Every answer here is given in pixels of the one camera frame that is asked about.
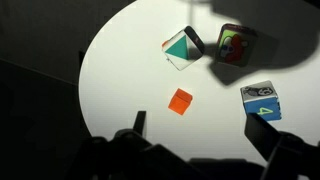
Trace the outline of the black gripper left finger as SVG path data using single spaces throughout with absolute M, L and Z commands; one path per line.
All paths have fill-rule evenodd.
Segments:
M 146 114 L 147 114 L 146 111 L 139 111 L 137 113 L 137 116 L 136 116 L 136 119 L 134 122 L 133 130 L 140 135 L 143 134 L 145 120 L 146 120 Z

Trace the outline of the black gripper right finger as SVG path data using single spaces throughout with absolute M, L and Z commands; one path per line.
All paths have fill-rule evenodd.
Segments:
M 247 115 L 244 134 L 266 161 L 270 160 L 282 137 L 280 132 L 255 113 Z

